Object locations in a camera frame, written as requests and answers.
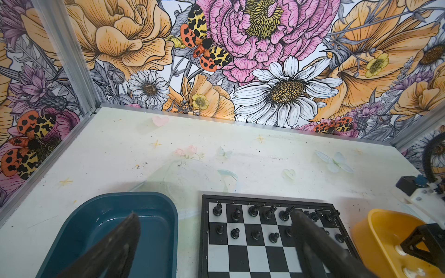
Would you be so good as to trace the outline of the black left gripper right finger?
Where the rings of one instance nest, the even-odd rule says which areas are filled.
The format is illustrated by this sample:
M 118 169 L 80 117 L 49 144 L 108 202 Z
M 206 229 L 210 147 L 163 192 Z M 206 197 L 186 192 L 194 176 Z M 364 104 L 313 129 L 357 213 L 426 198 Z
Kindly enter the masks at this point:
M 292 238 L 305 278 L 326 278 L 325 268 L 335 278 L 376 277 L 358 259 L 336 244 L 303 212 L 292 212 L 290 217 Z

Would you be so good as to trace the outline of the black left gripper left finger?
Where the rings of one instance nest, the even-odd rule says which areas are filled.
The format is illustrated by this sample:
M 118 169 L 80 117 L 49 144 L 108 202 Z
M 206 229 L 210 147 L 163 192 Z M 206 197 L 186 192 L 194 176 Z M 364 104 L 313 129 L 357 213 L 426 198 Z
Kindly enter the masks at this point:
M 133 265 L 141 235 L 136 213 L 58 274 L 59 278 L 127 278 Z

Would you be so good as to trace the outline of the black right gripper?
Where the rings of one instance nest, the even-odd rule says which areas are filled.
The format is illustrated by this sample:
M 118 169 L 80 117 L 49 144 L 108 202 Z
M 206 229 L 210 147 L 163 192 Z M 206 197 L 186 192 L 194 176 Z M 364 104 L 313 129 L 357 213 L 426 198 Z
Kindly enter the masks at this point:
M 439 224 L 418 226 L 400 246 L 408 255 L 421 259 L 445 273 L 445 230 Z

